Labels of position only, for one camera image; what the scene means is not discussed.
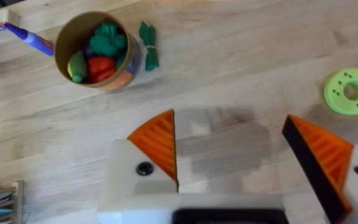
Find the white orange left gripper left finger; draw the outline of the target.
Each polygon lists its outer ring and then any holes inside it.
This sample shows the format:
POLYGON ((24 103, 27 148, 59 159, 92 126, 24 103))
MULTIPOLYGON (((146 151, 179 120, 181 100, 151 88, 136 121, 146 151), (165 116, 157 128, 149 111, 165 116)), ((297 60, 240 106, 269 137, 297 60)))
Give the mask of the white orange left gripper left finger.
POLYGON ((177 201, 174 111, 112 142, 96 216, 99 223, 171 223, 177 201))

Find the white orange left gripper right finger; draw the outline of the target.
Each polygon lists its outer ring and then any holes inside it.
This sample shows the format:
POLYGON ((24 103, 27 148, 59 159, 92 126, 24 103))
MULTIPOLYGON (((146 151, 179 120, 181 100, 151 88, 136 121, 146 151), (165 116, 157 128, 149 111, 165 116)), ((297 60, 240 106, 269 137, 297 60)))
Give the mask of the white orange left gripper right finger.
POLYGON ((330 224, 358 224, 358 144, 288 115, 282 134, 330 224))

